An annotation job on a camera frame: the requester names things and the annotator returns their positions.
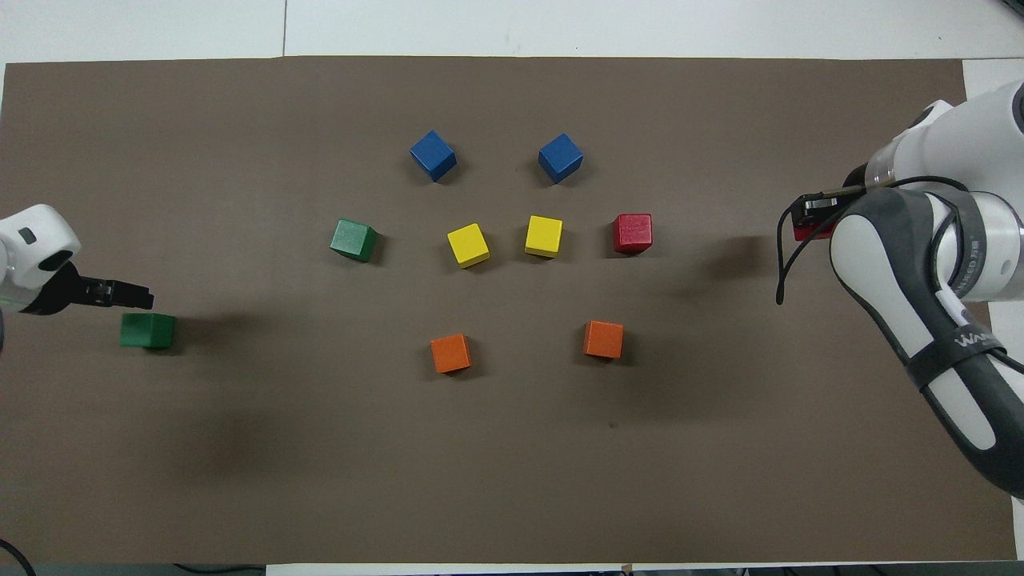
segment cube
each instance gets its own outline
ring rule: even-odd
[[[427,132],[409,152],[435,182],[456,165],[455,151],[434,130]]]
[[[480,231],[480,224],[476,222],[450,232],[449,244],[452,245],[455,261],[459,263],[461,269],[478,264],[490,257],[487,243],[483,240],[483,232]]]
[[[367,224],[342,218],[334,229],[331,249],[349,258],[369,262],[377,245],[377,231]]]
[[[654,242],[650,214],[618,214],[612,230],[615,252],[639,254]]]
[[[554,258],[562,240],[562,221],[544,216],[530,216],[526,228],[526,253]]]
[[[174,317],[153,313],[121,316],[121,345],[169,348],[174,341]]]
[[[622,324],[592,320],[587,323],[583,337],[583,352],[599,358],[621,358],[623,356]]]
[[[541,149],[538,161],[551,177],[552,183],[558,183],[580,168],[583,164],[583,153],[563,132]]]
[[[469,343],[465,334],[430,340],[430,352],[434,357],[434,370],[438,374],[469,368],[473,364],[469,358]]]

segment cable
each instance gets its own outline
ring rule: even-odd
[[[896,180],[895,182],[889,184],[888,188],[899,188],[905,184],[912,184],[916,182],[937,182],[940,184],[946,184],[948,187],[955,188],[961,192],[971,192],[971,189],[964,186],[964,182],[959,180],[954,180],[952,178],[947,178],[945,176],[913,176],[910,178],[903,178],[901,180]]]
[[[14,557],[14,560],[22,565],[22,570],[25,570],[26,576],[36,576],[36,571],[32,568],[32,564],[29,563],[29,559],[25,558],[22,550],[15,548],[14,544],[11,544],[7,540],[0,539],[0,548],[7,550],[10,556]]]
[[[811,231],[810,236],[805,238],[804,241],[797,246],[793,253],[790,254],[790,259],[786,260],[785,265],[782,265],[782,224],[785,222],[785,217],[793,211],[793,207],[795,205],[796,203],[791,205],[785,212],[782,213],[782,216],[779,218],[778,229],[776,230],[776,244],[778,248],[778,284],[775,286],[775,303],[779,305],[782,305],[782,300],[785,299],[785,277],[790,275],[790,269],[793,268],[793,262],[797,261],[797,256],[804,251],[804,248],[807,248],[807,245],[810,244],[812,240],[817,238],[822,232],[828,230],[828,227],[833,225],[841,217],[843,217],[843,214],[850,209],[850,206],[853,206],[853,204],[850,204],[846,208],[838,210],[833,215],[822,220],[820,224]]]
[[[263,571],[266,570],[262,566],[230,566],[227,568],[213,568],[210,570],[204,570],[202,568],[191,568],[183,564],[175,564],[174,567],[180,568],[181,570],[184,570],[189,574],[230,574],[232,572],[249,572],[249,571],[259,572],[262,574]]]

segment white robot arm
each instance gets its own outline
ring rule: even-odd
[[[148,288],[79,276],[71,258],[81,248],[68,222],[45,204],[0,219],[0,348],[2,313],[50,315],[72,303],[153,308]]]
[[[965,456],[1024,497],[1024,366],[962,303],[1024,296],[1024,84],[935,102],[846,183],[801,206],[859,190],[828,218],[836,276]]]

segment brown paper sheet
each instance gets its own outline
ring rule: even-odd
[[[310,57],[7,67],[0,208],[45,202],[120,311],[8,318],[0,533],[37,562],[689,562],[1014,556],[827,243],[773,233],[956,61]],[[459,166],[429,183],[437,129]],[[560,132],[583,168],[550,186]],[[610,249],[620,212],[654,246]],[[524,254],[530,214],[565,222]],[[339,217],[382,235],[328,249]],[[445,233],[479,222],[461,271]],[[589,320],[625,356],[582,355]],[[474,366],[433,373],[464,332]]]

